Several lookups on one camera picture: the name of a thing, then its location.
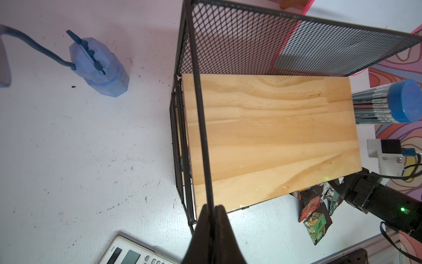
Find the pink framed whiteboard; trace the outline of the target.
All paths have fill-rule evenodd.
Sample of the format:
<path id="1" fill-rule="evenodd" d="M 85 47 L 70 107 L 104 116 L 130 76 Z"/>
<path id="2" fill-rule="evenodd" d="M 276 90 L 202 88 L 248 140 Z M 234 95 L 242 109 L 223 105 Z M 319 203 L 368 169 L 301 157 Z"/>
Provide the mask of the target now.
<path id="1" fill-rule="evenodd" d="M 422 38 L 421 1 L 280 1 L 286 13 L 271 69 L 279 75 L 346 77 Z"/>

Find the red tea bag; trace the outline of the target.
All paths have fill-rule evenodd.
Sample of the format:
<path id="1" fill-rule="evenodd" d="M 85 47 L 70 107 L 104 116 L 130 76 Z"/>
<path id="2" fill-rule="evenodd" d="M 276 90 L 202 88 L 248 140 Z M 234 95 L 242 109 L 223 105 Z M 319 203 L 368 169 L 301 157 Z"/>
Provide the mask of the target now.
<path id="1" fill-rule="evenodd" d="M 321 205 L 321 197 L 315 196 L 313 198 L 303 196 L 303 209 L 301 210 L 299 222 L 303 222 L 304 220 L 308 219 Z"/>

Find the green label tea bag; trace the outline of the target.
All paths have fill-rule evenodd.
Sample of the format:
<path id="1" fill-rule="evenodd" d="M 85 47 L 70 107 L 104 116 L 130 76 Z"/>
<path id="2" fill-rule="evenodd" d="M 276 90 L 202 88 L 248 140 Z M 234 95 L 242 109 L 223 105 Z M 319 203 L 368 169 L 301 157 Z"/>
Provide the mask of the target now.
<path id="1" fill-rule="evenodd" d="M 314 245 L 317 245 L 325 236 L 333 221 L 327 212 L 314 212 L 304 221 L 304 226 Z"/>

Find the small orange tea bag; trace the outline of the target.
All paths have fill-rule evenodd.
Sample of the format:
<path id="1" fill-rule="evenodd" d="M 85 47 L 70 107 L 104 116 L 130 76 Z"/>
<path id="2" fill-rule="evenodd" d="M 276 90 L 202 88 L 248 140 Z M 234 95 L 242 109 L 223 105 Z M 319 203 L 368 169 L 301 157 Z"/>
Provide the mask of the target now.
<path id="1" fill-rule="evenodd" d="M 330 216 L 334 214 L 335 210 L 342 203 L 341 197 L 329 183 L 325 183 L 324 185 L 323 201 L 326 203 Z"/>

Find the blue lidded pencil tube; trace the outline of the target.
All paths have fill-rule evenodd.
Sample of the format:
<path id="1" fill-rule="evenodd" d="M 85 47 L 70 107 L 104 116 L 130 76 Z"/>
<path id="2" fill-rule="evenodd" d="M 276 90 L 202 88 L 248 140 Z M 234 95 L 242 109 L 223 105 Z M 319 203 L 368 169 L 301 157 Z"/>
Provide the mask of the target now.
<path id="1" fill-rule="evenodd" d="M 381 85 L 353 94 L 357 124 L 414 123 L 422 119 L 422 88 L 414 80 Z"/>

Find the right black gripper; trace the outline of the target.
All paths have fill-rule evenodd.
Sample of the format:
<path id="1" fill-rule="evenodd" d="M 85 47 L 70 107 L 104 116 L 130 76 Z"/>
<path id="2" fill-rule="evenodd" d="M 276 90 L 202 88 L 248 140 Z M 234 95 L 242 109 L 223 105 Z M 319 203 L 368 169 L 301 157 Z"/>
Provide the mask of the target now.
<path id="1" fill-rule="evenodd" d="M 385 215 L 386 209 L 381 202 L 379 174 L 361 171 L 345 176 L 339 185 L 339 195 L 352 207 L 364 213 Z"/>

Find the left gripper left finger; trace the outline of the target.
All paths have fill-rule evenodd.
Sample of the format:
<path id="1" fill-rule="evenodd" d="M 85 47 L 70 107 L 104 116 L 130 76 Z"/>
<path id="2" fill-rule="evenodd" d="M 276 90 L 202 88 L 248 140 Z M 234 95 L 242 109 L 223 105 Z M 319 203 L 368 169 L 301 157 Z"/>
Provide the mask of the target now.
<path id="1" fill-rule="evenodd" d="M 196 228 L 188 247 L 188 250 L 181 261 L 182 264 L 212 264 L 213 263 L 213 235 L 207 205 L 202 207 Z"/>

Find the blue faceted holder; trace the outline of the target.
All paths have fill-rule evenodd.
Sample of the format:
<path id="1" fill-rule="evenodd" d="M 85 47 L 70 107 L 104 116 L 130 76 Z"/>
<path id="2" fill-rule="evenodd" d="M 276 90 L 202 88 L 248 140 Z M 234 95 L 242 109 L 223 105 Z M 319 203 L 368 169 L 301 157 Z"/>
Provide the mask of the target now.
<path id="1" fill-rule="evenodd" d="M 129 76 L 105 44 L 92 37 L 80 38 L 70 30 L 67 34 L 74 41 L 69 47 L 73 72 L 101 95 L 118 97 L 127 92 Z"/>

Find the white scientific calculator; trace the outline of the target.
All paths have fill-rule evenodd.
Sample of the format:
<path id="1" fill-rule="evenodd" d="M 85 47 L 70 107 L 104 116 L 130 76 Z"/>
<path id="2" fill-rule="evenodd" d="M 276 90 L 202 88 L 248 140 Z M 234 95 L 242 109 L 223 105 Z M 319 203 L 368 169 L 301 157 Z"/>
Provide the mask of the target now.
<path id="1" fill-rule="evenodd" d="M 117 236 L 105 251 L 100 264 L 179 264 L 180 262 L 136 243 Z"/>

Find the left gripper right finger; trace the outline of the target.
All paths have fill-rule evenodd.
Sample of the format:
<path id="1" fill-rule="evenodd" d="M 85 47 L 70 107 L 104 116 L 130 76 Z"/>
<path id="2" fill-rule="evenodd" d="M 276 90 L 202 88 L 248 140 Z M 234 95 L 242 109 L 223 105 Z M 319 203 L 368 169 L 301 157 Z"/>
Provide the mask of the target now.
<path id="1" fill-rule="evenodd" d="M 216 206 L 214 212 L 216 219 L 213 263 L 245 264 L 224 206 Z"/>

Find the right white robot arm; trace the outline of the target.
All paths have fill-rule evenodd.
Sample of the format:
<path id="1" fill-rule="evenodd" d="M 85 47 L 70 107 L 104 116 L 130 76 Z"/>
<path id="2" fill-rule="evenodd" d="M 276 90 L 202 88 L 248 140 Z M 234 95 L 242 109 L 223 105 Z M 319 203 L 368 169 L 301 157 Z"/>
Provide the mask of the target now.
<path id="1" fill-rule="evenodd" d="M 383 226 L 396 232 L 401 231 L 421 242 L 422 202 L 380 184 L 382 178 L 392 177 L 382 176 L 364 168 L 344 177 L 340 184 L 336 180 L 330 181 L 329 184 L 349 205 L 380 218 L 380 232 L 392 246 L 396 245 Z"/>

